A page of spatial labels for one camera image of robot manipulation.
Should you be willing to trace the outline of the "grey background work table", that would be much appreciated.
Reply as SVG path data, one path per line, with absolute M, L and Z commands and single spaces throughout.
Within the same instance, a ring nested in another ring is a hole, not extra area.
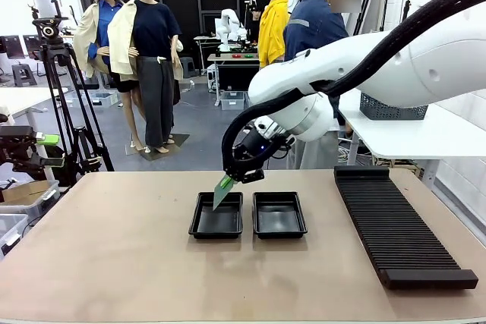
M 216 107 L 220 106 L 222 92 L 246 93 L 251 79 L 259 71 L 259 60 L 255 53 L 211 54 L 207 60 L 213 66 L 208 70 L 213 71 Z

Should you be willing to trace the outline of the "background person in black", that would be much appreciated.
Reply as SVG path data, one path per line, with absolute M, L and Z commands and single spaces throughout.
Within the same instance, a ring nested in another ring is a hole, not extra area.
M 249 12 L 248 20 L 249 20 L 249 34 L 252 39 L 257 39 L 259 34 L 259 27 L 260 27 L 260 17 L 262 11 L 258 8 Z

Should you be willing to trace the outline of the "green perforated circuit board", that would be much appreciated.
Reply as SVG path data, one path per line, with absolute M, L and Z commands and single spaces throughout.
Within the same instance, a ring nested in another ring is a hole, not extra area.
M 222 180 L 216 184 L 213 191 L 213 210 L 217 209 L 235 184 L 237 184 L 237 181 L 228 175 L 225 175 Z

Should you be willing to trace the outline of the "black ESD tray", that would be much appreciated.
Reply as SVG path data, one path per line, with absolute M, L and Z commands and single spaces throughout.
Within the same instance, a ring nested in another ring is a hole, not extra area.
M 295 191 L 254 193 L 253 225 L 260 239 L 300 239 L 308 233 Z
M 189 235 L 195 239 L 236 239 L 243 231 L 242 206 L 243 194 L 229 193 L 213 209 L 214 193 L 200 192 Z

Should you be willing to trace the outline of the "clear box with cardboard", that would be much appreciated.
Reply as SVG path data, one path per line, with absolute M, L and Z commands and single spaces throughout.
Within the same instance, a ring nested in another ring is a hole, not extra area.
M 61 194 L 59 181 L 32 181 L 2 191 L 0 214 L 27 214 L 34 219 L 49 209 L 59 200 Z

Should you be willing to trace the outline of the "grey mesh basket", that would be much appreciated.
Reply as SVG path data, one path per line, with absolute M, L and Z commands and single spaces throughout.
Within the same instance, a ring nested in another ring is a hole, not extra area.
M 368 94 L 361 94 L 360 112 L 373 121 L 421 121 L 427 110 L 427 105 L 399 108 L 383 104 Z

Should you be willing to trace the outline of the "black slotted board rack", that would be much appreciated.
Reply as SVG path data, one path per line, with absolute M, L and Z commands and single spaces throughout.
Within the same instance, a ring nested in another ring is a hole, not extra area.
M 334 179 L 380 283 L 389 290 L 473 290 L 462 269 L 390 178 L 377 166 L 340 165 Z

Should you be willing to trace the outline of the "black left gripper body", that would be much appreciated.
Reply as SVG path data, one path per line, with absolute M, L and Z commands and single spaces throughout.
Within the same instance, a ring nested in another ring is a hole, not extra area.
M 36 132 L 31 126 L 0 126 L 0 165 L 14 168 L 38 168 Z

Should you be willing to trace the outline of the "white side table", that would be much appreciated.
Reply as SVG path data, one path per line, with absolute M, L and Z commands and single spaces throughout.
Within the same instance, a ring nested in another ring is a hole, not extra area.
M 486 131 L 435 104 L 421 121 L 373 121 L 360 111 L 361 93 L 351 90 L 340 97 L 339 110 L 353 129 L 347 164 L 354 165 L 363 142 L 381 159 L 424 161 L 422 182 L 434 186 L 440 160 L 486 157 Z

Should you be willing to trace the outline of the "grey step stool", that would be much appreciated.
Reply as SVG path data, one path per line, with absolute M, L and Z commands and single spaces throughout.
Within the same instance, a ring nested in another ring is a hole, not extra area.
M 179 60 L 181 62 L 184 79 L 197 76 L 197 71 L 195 69 L 194 60 L 192 57 L 180 57 Z

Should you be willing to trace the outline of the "small white background robot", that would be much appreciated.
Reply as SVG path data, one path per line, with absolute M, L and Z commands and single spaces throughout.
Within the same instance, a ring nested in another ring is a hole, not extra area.
M 246 41 L 248 32 L 241 24 L 237 14 L 231 8 L 223 9 L 221 17 L 215 19 L 216 38 L 221 41 L 219 50 L 229 52 L 229 42 Z

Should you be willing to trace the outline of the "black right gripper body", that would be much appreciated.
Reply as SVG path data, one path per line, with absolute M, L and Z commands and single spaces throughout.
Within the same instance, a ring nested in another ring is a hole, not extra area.
M 244 169 L 244 175 L 257 169 L 263 169 L 267 161 L 276 151 L 276 141 L 263 138 L 258 132 L 249 132 L 233 149 L 235 164 Z

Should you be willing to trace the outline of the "mannequin with cream jacket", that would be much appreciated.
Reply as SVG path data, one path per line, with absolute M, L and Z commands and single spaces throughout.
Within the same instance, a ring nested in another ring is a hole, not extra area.
M 181 30 L 171 9 L 157 0 L 130 0 L 108 27 L 111 69 L 139 82 L 145 113 L 145 150 L 167 153 L 173 144 L 174 70 L 181 66 Z

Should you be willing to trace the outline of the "mannequin with black hat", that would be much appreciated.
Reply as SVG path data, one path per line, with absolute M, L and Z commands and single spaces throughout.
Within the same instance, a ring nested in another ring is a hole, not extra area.
M 137 151 L 144 150 L 140 141 L 132 106 L 135 105 L 144 115 L 141 102 L 139 82 L 136 80 L 122 80 L 114 73 L 110 66 L 110 49 L 108 27 L 113 17 L 122 8 L 121 0 L 93 0 L 83 13 L 77 30 L 74 33 L 73 48 L 78 67 L 92 77 L 95 71 L 108 74 L 121 95 L 123 111 L 131 132 L 131 147 Z

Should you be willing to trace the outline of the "white desk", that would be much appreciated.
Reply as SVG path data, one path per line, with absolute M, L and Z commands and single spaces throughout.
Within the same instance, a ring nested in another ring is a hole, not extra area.
M 26 113 L 43 113 L 47 108 L 38 108 L 52 99 L 48 87 L 0 87 L 0 111 L 16 118 Z

